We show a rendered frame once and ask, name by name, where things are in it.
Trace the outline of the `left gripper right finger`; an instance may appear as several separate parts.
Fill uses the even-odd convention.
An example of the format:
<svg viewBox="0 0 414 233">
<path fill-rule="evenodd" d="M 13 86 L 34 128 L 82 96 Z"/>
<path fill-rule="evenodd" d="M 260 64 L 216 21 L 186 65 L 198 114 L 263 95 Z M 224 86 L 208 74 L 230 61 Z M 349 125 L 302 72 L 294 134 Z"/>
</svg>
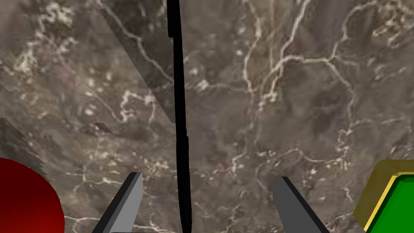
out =
<svg viewBox="0 0 414 233">
<path fill-rule="evenodd" d="M 288 177 L 275 179 L 272 197 L 285 233 L 329 233 Z"/>
</svg>

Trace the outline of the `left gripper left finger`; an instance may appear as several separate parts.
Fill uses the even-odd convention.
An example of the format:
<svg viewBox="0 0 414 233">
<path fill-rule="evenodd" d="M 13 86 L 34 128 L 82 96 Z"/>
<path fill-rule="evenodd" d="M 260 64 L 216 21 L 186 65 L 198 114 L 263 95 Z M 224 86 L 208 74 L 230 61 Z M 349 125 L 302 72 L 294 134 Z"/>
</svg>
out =
<svg viewBox="0 0 414 233">
<path fill-rule="evenodd" d="M 142 197 L 142 173 L 131 172 L 92 233 L 131 233 Z"/>
</svg>

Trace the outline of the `dark red round object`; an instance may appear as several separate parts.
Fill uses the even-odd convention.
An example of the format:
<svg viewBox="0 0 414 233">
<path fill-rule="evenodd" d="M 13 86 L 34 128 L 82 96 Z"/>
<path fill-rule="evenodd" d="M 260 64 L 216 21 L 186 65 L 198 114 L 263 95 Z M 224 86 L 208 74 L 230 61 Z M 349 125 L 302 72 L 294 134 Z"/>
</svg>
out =
<svg viewBox="0 0 414 233">
<path fill-rule="evenodd" d="M 61 201 L 29 167 L 0 158 L 0 233 L 64 233 Z"/>
</svg>

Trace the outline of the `green object with yellow rim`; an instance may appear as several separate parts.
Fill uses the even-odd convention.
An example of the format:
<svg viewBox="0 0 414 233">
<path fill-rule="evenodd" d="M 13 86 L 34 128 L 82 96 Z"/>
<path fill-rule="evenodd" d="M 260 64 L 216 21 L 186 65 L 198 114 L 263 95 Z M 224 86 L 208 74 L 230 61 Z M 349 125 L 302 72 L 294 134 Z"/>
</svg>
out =
<svg viewBox="0 0 414 233">
<path fill-rule="evenodd" d="M 379 161 L 352 216 L 365 233 L 414 233 L 414 159 Z"/>
</svg>

